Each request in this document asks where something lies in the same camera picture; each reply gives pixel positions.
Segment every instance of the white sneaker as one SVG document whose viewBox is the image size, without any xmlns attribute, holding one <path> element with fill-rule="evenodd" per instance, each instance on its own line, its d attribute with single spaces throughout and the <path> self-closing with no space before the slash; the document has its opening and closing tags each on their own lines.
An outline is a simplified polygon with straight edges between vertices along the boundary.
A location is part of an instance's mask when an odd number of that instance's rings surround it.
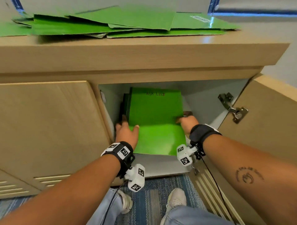
<svg viewBox="0 0 297 225">
<path fill-rule="evenodd" d="M 126 214 L 130 212 L 133 206 L 132 198 L 129 195 L 122 192 L 121 190 L 118 190 L 118 194 L 122 197 L 122 201 L 123 201 L 123 211 L 121 213 Z"/>
<path fill-rule="evenodd" d="M 166 220 L 167 213 L 178 205 L 187 205 L 187 198 L 185 192 L 180 188 L 174 188 L 170 195 L 168 196 L 167 205 L 166 205 L 166 213 L 161 220 L 160 225 L 164 225 Z"/>
</svg>

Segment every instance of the carpet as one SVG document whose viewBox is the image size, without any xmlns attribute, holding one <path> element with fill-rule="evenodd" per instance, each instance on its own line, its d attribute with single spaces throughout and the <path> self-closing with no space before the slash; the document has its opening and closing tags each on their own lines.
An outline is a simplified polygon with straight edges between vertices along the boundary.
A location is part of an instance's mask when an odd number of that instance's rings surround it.
<svg viewBox="0 0 297 225">
<path fill-rule="evenodd" d="M 128 214 L 121 214 L 117 218 L 116 225 L 159 225 L 166 212 L 168 196 L 177 187 L 185 191 L 188 206 L 206 210 L 188 175 L 148 179 L 144 188 L 137 193 L 130 191 L 128 187 L 121 188 L 132 197 L 133 207 Z M 32 197 L 0 200 L 0 219 Z"/>
</svg>

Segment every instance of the cabinet door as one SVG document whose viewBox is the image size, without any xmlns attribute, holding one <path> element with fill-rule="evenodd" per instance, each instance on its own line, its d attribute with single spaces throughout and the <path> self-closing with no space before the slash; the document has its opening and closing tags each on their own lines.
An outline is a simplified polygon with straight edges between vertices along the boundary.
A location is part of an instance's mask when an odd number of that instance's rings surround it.
<svg viewBox="0 0 297 225">
<path fill-rule="evenodd" d="M 219 127 L 219 131 L 223 135 L 297 165 L 296 88 L 262 75 L 247 85 L 234 106 L 245 107 L 249 112 L 239 124 L 235 124 L 232 121 L 232 115 L 228 114 Z M 256 211 L 229 185 L 207 157 L 205 157 L 205 162 L 243 222 L 256 225 L 265 224 Z M 217 201 L 219 193 L 212 178 L 205 170 L 202 162 L 197 162 L 196 166 L 200 169 L 200 174 L 195 177 L 194 185 L 198 191 L 199 189 L 203 190 L 202 192 L 209 202 L 212 202 L 212 199 Z M 222 214 L 226 214 L 220 204 L 217 206 L 221 208 Z M 220 215 L 216 205 L 213 204 L 212 207 Z"/>
<path fill-rule="evenodd" d="M 87 81 L 0 84 L 0 169 L 42 190 L 109 145 Z"/>
<path fill-rule="evenodd" d="M 40 190 L 0 170 L 0 199 L 35 195 Z"/>
</svg>

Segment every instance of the pant leg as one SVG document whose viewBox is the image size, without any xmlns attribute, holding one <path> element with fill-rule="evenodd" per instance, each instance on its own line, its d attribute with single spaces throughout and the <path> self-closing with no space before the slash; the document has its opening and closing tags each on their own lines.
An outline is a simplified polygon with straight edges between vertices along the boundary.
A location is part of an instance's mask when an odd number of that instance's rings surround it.
<svg viewBox="0 0 297 225">
<path fill-rule="evenodd" d="M 204 211 L 200 208 L 188 206 L 177 206 L 165 215 L 164 225 L 232 225 L 215 214 Z"/>
<path fill-rule="evenodd" d="M 111 202 L 111 199 L 116 192 L 116 189 L 110 188 L 108 192 L 106 193 L 105 197 L 103 198 L 102 202 L 90 218 L 90 220 L 87 222 L 86 225 L 103 225 L 101 224 L 103 222 L 104 215 L 107 211 L 107 208 Z M 116 218 L 120 215 L 120 213 L 123 210 L 123 202 L 122 197 L 119 196 L 117 193 L 116 196 L 113 199 L 113 202 L 111 203 L 110 209 L 107 213 L 104 225 L 114 225 Z"/>
</svg>

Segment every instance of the forearm tattoo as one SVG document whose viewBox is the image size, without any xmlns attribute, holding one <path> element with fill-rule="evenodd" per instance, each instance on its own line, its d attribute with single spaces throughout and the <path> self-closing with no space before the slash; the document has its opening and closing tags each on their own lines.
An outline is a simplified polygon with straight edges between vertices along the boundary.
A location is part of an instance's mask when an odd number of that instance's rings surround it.
<svg viewBox="0 0 297 225">
<path fill-rule="evenodd" d="M 239 167 L 235 173 L 237 182 L 244 182 L 248 184 L 253 184 L 255 179 L 264 180 L 263 176 L 258 170 L 252 167 Z"/>
</svg>

